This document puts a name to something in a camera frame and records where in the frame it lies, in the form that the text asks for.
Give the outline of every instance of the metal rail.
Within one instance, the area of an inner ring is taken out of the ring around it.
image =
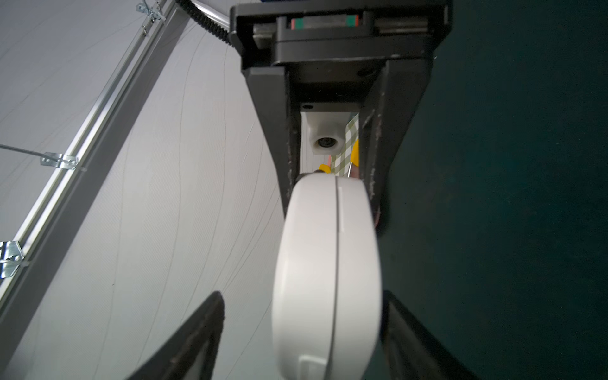
[[[0,283],[0,375],[177,43],[170,37],[185,28],[187,15],[172,0],[156,4],[166,21],[145,18],[66,150],[88,170],[55,169],[13,239],[26,265]]]

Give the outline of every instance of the checkered cloth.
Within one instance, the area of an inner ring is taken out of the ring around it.
[[[336,176],[345,177],[348,174],[348,164],[350,164],[350,154],[353,151],[354,142],[359,138],[359,114],[352,117],[346,125],[346,139],[340,154],[331,157],[331,172]]]

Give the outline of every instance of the yellow object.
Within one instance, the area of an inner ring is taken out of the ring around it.
[[[325,164],[319,165],[319,170],[323,170],[325,173],[328,173],[328,174],[331,173],[330,167]]]
[[[350,162],[359,166],[359,139],[354,142],[353,152],[350,154]]]

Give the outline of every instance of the mounting screw hole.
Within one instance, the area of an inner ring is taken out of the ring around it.
[[[363,69],[357,71],[357,75],[361,78],[368,78],[374,74],[374,69],[371,67],[364,67]]]
[[[336,144],[336,142],[337,141],[331,137],[321,137],[319,140],[317,140],[317,144],[319,144],[321,148],[331,148]]]

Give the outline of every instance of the camera lens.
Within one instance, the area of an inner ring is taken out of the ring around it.
[[[321,148],[331,148],[336,144],[336,140],[331,137],[321,137],[317,140],[317,144],[319,144]]]

